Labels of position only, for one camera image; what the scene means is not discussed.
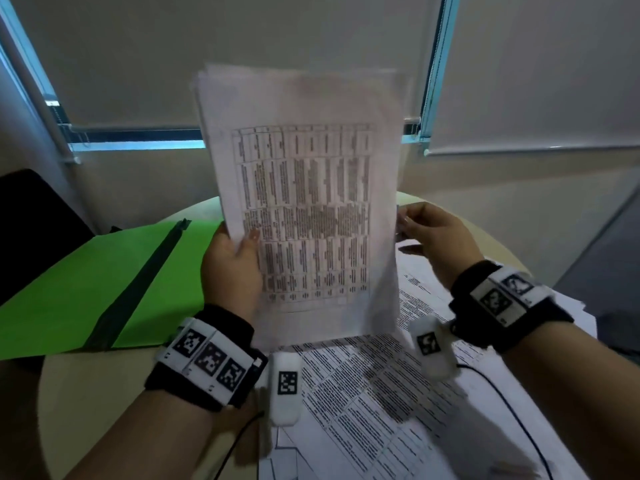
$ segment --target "person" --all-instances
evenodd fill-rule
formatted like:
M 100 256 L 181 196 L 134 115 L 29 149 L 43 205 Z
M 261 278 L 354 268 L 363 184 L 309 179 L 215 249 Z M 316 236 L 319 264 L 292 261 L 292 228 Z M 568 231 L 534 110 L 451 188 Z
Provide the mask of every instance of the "person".
M 483 254 L 460 219 L 435 205 L 401 207 L 398 226 L 421 243 L 436 277 L 454 291 L 454 298 L 456 282 L 484 266 Z M 250 329 L 249 341 L 262 289 L 258 238 L 252 231 L 234 252 L 221 226 L 201 268 L 205 308 L 226 310 L 224 322 L 237 320 L 240 328 Z M 640 369 L 635 364 L 569 321 L 541 323 L 502 357 L 590 478 L 638 476 Z M 67 480 L 190 478 L 216 424 L 215 408 L 175 389 L 181 385 L 165 381 L 153 386 L 155 373 Z

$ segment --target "blue window frame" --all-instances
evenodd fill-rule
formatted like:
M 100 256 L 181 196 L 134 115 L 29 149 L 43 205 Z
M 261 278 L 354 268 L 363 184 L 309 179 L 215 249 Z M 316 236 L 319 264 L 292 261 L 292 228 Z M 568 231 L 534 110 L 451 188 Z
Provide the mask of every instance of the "blue window frame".
M 459 3 L 460 0 L 442 0 L 429 64 L 429 76 L 423 95 L 422 115 L 419 120 L 416 118 L 416 121 L 406 122 L 403 143 L 429 142 Z M 55 90 L 9 0 L 0 0 L 0 16 L 71 151 L 168 150 L 205 147 L 199 128 L 76 130 L 58 101 Z

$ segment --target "tabletop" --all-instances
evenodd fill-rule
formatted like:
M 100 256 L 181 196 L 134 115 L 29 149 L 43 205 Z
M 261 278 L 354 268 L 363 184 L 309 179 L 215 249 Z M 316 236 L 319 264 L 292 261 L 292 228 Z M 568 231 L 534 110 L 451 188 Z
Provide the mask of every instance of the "tabletop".
M 399 205 L 421 200 L 397 193 Z M 217 221 L 222 217 L 220 199 L 215 197 L 183 209 L 164 221 L 183 218 Z M 462 220 L 485 256 L 526 270 L 500 242 L 476 225 Z M 140 394 L 153 367 L 156 350 L 66 353 L 46 357 L 38 391 L 38 423 L 42 451 L 52 480 L 63 478 Z M 248 401 L 240 414 L 230 411 L 219 415 L 216 431 L 194 479 L 204 480 L 215 475 L 238 431 L 255 410 L 255 403 Z M 227 464 L 222 479 L 256 478 L 257 430 L 252 428 L 247 433 L 238 444 L 237 454 Z

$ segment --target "wristband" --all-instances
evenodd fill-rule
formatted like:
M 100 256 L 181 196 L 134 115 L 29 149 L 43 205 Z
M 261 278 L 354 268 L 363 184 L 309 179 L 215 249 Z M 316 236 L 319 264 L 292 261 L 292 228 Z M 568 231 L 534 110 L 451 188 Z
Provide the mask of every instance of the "wristband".
M 210 411 L 228 404 L 239 408 L 268 362 L 249 346 L 252 336 L 253 327 L 242 318 L 206 305 L 158 352 L 145 388 L 163 389 Z
M 502 354 L 542 323 L 573 322 L 548 287 L 510 266 L 481 261 L 462 273 L 451 288 L 455 320 L 451 332 Z

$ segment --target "roller blind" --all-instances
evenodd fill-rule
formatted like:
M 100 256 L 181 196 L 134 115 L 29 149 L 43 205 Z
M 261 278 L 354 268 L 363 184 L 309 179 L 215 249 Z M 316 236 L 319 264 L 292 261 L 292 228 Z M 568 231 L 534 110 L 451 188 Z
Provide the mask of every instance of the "roller blind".
M 460 0 L 432 152 L 640 144 L 640 0 Z
M 441 0 L 11 0 L 76 127 L 194 127 L 204 63 L 398 68 L 420 114 Z

